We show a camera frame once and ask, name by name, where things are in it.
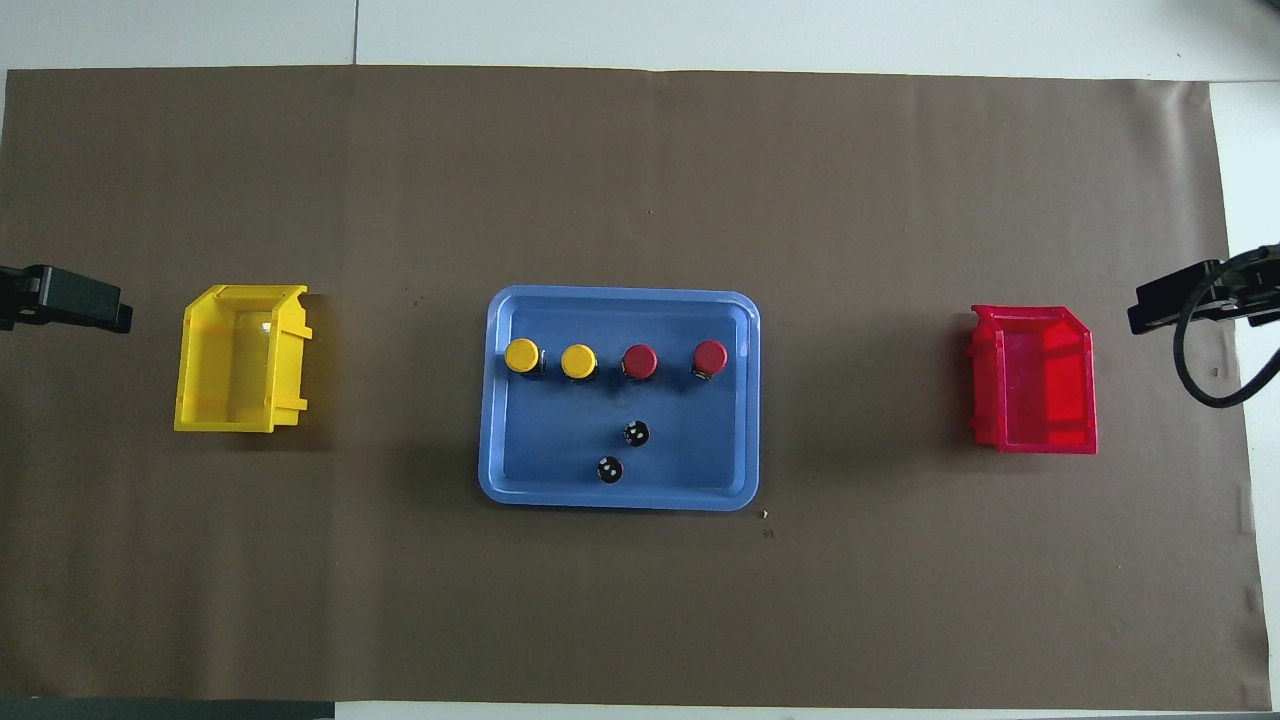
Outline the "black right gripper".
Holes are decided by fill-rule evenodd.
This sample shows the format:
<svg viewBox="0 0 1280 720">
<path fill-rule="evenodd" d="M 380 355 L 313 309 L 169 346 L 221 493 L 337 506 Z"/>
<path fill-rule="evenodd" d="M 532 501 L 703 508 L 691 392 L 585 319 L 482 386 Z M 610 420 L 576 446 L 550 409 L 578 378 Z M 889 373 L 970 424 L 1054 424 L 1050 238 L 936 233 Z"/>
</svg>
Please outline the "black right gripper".
<svg viewBox="0 0 1280 720">
<path fill-rule="evenodd" d="M 1174 325 L 1190 292 L 1217 268 L 1217 286 L 1197 304 L 1193 322 L 1247 319 L 1251 327 L 1262 327 L 1279 320 L 1279 245 L 1271 243 L 1224 263 L 1193 263 L 1137 287 L 1137 302 L 1128 309 L 1130 332 L 1146 334 Z"/>
</svg>

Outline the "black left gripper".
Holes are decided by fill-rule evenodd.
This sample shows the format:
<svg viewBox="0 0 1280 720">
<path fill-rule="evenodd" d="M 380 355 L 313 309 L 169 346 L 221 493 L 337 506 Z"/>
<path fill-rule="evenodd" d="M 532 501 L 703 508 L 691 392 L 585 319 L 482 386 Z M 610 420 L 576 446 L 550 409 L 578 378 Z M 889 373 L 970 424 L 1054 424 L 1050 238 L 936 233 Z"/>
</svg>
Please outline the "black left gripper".
<svg viewBox="0 0 1280 720">
<path fill-rule="evenodd" d="M 115 284 L 51 265 L 1 266 L 1 331 L 64 324 L 128 334 L 132 323 Z"/>
</svg>

